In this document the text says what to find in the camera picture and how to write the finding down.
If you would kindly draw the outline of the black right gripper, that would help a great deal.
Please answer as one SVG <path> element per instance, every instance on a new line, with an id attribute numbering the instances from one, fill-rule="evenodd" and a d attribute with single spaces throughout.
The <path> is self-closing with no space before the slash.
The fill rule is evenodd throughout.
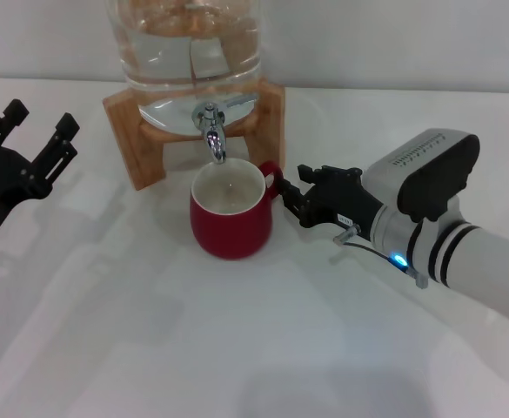
<path id="1" fill-rule="evenodd" d="M 299 179 L 307 184 L 318 184 L 309 191 L 309 211 L 305 206 L 305 196 L 288 180 L 278 181 L 278 192 L 285 208 L 298 219 L 302 227 L 324 223 L 345 226 L 338 218 L 341 215 L 358 225 L 359 236 L 369 240 L 373 221 L 383 204 L 359 184 L 362 173 L 357 167 L 343 169 L 323 165 L 319 169 L 312 169 L 308 165 L 299 165 Z"/>

